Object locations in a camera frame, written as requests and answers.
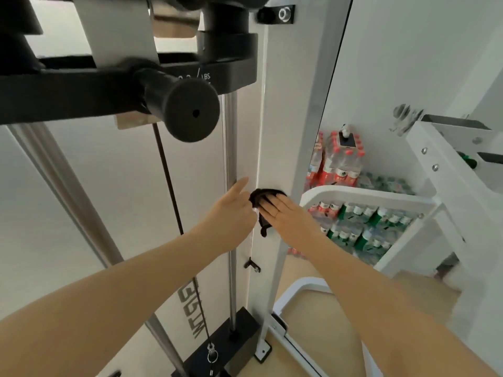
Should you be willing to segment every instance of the hand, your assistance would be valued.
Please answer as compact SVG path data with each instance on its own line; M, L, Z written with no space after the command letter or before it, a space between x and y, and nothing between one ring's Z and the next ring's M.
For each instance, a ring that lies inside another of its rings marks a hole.
M202 234L215 247L218 255L235 249L253 230L257 214L249 201L250 193L243 190L248 177L238 180L210 210L192 232Z
M271 203L265 199L259 202L260 213L291 247L306 252L313 242L324 236L311 214L288 197L277 195L267 196L267 199Z

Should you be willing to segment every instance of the black cable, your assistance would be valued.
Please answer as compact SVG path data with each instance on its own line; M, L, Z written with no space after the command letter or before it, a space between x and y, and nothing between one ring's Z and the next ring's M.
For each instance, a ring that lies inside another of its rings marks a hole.
M157 142L157 148L159 149L160 161L162 163L162 169L164 170L164 176L166 176L167 188L170 190L171 202L173 203L174 215L177 218L178 230L180 231L180 235L184 234L184 228L182 227L182 220L180 218L180 212L178 211L177 198L174 196L173 183L171 182L170 170L167 168L166 155L164 153L164 148L162 146L162 141L160 139L159 127L157 123L152 124L154 127L154 135L155 141ZM203 316L204 329L206 329L206 336L208 337L208 341L210 340L210 333L208 332L208 325L206 324L206 317L204 316L203 304L201 304L201 298L199 297L199 289L197 288L197 280L196 277L192 278L192 284L194 285L194 289L196 291L197 302L199 304L199 308L201 309L201 315Z

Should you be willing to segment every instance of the person's left arm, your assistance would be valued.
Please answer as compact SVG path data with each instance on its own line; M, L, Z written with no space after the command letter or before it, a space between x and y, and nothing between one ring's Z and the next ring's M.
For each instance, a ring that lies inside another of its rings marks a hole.
M247 182L239 180L189 233L0 321L0 375L96 376L167 298L251 232Z

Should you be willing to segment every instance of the person's right arm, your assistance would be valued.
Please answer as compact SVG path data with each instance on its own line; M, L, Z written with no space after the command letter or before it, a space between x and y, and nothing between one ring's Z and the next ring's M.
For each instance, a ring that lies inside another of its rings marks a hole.
M417 310L385 275L321 233L311 215L286 196L260 211L283 240L305 253L324 277L384 375L497 376L447 328Z

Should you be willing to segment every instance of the forearm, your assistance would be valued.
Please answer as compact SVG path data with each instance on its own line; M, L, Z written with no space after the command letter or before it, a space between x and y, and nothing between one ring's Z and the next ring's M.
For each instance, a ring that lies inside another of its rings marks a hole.
M495 375L449 330L413 307L393 281L326 237L317 241L301 251L324 276L385 375Z
M211 246L218 244L183 235L6 317L0 322L0 375L97 375L169 296L213 260L218 251Z

